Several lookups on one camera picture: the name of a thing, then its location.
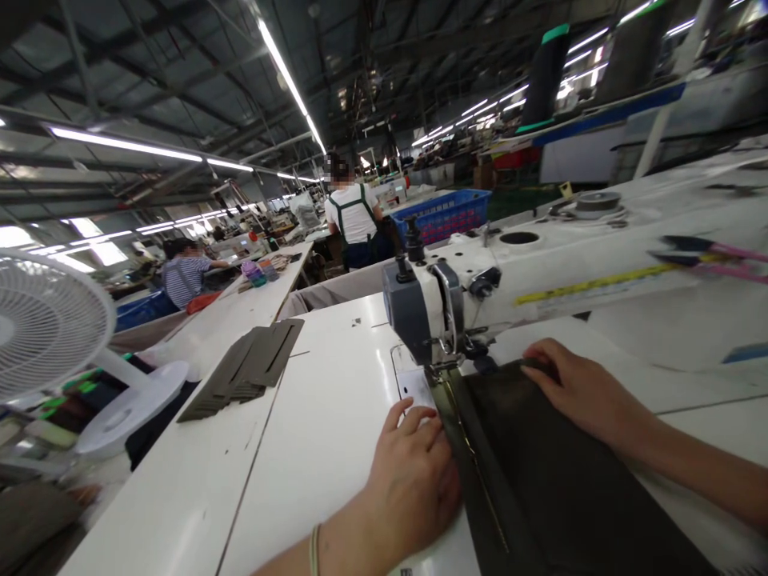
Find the yellow measuring tape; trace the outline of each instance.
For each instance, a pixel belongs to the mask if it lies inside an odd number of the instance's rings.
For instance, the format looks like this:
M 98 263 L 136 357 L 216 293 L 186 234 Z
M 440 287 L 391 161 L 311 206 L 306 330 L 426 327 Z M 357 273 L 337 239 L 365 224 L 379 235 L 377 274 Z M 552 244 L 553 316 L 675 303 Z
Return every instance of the yellow measuring tape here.
M 523 304 L 530 304 L 531 302 L 541 302 L 542 300 L 551 300 L 552 298 L 571 296 L 572 294 L 580 294 L 581 292 L 588 292 L 589 290 L 605 288 L 606 286 L 615 286 L 616 284 L 623 284 L 624 282 L 632 282 L 635 280 L 642 280 L 643 278 L 649 278 L 651 276 L 659 276 L 660 274 L 664 274 L 670 270 L 677 270 L 678 268 L 679 266 L 675 266 L 673 264 L 661 264 L 659 266 L 652 266 L 651 268 L 643 268 L 642 270 L 635 270 L 633 272 L 626 272 L 624 274 L 616 274 L 615 276 L 606 276 L 605 278 L 589 280 L 588 282 L 573 284 L 572 286 L 564 286 L 563 288 L 556 288 L 554 290 L 548 290 L 547 292 L 528 294 L 527 296 L 522 296 L 515 300 L 514 304 L 516 306 L 521 306 Z

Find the bracelet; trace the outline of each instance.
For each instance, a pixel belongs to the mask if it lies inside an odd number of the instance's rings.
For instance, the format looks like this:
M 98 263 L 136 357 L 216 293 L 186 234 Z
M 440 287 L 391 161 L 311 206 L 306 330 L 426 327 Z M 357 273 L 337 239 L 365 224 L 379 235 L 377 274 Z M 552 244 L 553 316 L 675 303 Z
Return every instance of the bracelet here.
M 318 539 L 320 535 L 320 525 L 317 524 L 312 529 L 310 538 L 310 576 L 320 575 L 320 555 L 318 553 Z

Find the blue basket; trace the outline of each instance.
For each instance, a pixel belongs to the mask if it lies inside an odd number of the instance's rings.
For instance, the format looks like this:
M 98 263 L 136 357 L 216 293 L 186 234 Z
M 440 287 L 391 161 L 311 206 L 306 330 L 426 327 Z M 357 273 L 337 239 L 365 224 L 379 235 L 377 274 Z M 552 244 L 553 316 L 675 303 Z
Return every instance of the blue basket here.
M 164 290 L 153 292 L 146 298 L 118 307 L 118 322 L 115 333 L 123 332 L 142 324 L 147 324 L 158 318 L 176 314 L 178 308 L 166 296 Z
M 428 200 L 392 214 L 398 225 L 400 240 L 406 243 L 406 218 L 416 216 L 416 226 L 422 232 L 425 245 L 450 238 L 457 232 L 469 232 L 486 223 L 488 212 L 488 190 L 456 190 L 434 200 Z

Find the electric fan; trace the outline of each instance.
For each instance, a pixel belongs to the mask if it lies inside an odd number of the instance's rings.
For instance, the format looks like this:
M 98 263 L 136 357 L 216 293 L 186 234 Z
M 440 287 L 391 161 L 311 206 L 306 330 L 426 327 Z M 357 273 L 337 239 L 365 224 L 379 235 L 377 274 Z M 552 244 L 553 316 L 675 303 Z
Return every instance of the electric fan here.
M 128 385 L 84 429 L 81 455 L 110 458 L 173 400 L 189 365 L 144 374 L 107 349 L 115 324 L 109 295 L 85 274 L 44 256 L 0 249 L 0 402 L 63 384 L 93 364 Z

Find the scissors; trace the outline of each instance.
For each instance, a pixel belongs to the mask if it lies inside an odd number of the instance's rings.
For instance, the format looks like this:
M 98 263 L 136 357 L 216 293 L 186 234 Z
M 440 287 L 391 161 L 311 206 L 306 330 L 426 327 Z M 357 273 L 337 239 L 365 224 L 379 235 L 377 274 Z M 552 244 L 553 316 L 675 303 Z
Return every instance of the scissors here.
M 695 236 L 664 236 L 662 240 L 672 246 L 672 250 L 651 251 L 648 254 L 664 263 L 683 266 L 696 272 L 731 276 L 768 286 L 768 276 L 757 275 L 754 272 L 754 265 L 750 264 L 750 261 L 768 262 L 766 254 L 758 254 L 751 250 Z

